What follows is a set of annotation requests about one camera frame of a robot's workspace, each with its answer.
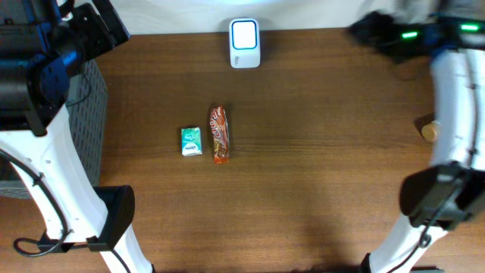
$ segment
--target chocolate bar wrapper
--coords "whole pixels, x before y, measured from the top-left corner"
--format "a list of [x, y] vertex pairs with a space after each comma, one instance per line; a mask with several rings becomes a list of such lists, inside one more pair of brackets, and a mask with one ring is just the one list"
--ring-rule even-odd
[[226, 112], [222, 106], [211, 110], [209, 121], [214, 137], [214, 164], [229, 162], [229, 130]]

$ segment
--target gray wicker basket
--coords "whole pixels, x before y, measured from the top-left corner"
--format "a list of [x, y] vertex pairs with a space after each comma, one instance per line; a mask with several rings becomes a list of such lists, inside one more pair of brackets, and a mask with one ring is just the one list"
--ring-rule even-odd
[[[91, 94], [81, 103], [68, 106], [67, 111], [69, 111], [70, 132], [84, 171], [89, 182], [93, 186], [98, 186], [108, 91], [94, 60], [84, 64], [84, 71], [87, 77], [78, 75], [70, 80], [67, 105], [83, 99], [89, 94], [89, 88], [92, 88]], [[31, 198], [17, 172], [10, 164], [2, 161], [0, 161], [0, 196]]]

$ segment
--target white device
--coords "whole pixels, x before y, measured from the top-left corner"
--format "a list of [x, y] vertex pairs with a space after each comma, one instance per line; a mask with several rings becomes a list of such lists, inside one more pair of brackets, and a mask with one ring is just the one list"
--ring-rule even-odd
[[230, 65], [234, 68], [254, 68], [261, 63], [258, 21], [234, 19], [229, 24]]

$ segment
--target wood grain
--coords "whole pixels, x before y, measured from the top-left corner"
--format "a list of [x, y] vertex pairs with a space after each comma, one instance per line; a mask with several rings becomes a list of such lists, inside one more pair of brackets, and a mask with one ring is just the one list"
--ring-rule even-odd
[[[230, 67], [224, 33], [134, 36], [97, 60], [110, 95], [102, 185], [133, 186], [133, 226], [158, 271], [358, 265], [397, 219], [402, 179], [427, 167], [432, 146], [414, 127], [433, 112], [427, 60], [393, 67], [343, 30], [261, 38], [251, 70]], [[230, 119], [228, 165], [212, 162], [216, 104]], [[192, 125], [205, 154], [184, 158], [180, 128]], [[32, 201], [1, 198], [0, 217], [1, 272], [108, 271], [87, 250], [16, 254], [14, 238], [44, 228]], [[484, 225], [463, 224], [419, 265], [482, 271]]]

